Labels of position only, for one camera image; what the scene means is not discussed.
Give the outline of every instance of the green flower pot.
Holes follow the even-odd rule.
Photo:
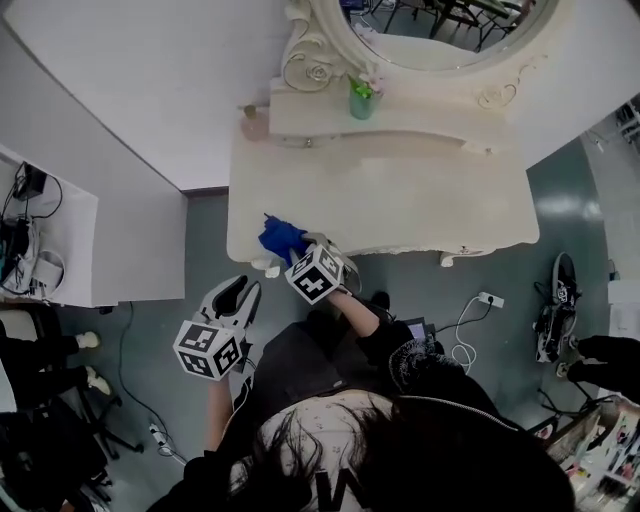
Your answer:
[[[353,89],[349,94],[349,111],[356,119],[369,119],[378,105],[378,96],[375,94],[371,98],[363,98]]]

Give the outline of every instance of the person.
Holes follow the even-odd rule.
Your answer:
[[[40,371],[80,349],[99,345],[100,338],[94,332],[36,341],[0,336],[0,412],[32,409],[75,386],[111,394],[107,381],[91,366]]]
[[[328,300],[352,329],[289,325],[235,412],[228,378],[211,383],[204,455],[149,512],[574,510],[562,469],[435,342]]]
[[[584,340],[572,339],[569,347],[585,359],[601,364],[559,363],[556,374],[572,382],[588,382],[640,404],[640,385],[636,379],[636,362],[640,360],[640,342],[632,338],[592,336]]]

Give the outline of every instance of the mirror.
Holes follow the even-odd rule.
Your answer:
[[[384,60],[422,71],[468,66],[535,25],[549,0],[336,0]]]

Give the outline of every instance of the pink bottle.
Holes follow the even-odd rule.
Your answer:
[[[244,107],[240,129],[247,140],[254,142],[265,140],[269,137],[269,116],[258,112],[255,105],[247,105]]]

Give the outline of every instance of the black pants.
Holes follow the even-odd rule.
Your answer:
[[[605,364],[584,364],[569,369],[567,377],[573,382],[589,382],[622,393],[629,400],[640,403],[640,341],[631,338],[593,336],[578,343],[578,352],[586,358]]]
[[[18,409],[36,407],[55,395],[86,385],[87,370],[40,372],[78,352],[74,336],[42,338],[37,341],[0,337],[0,361],[11,383]]]

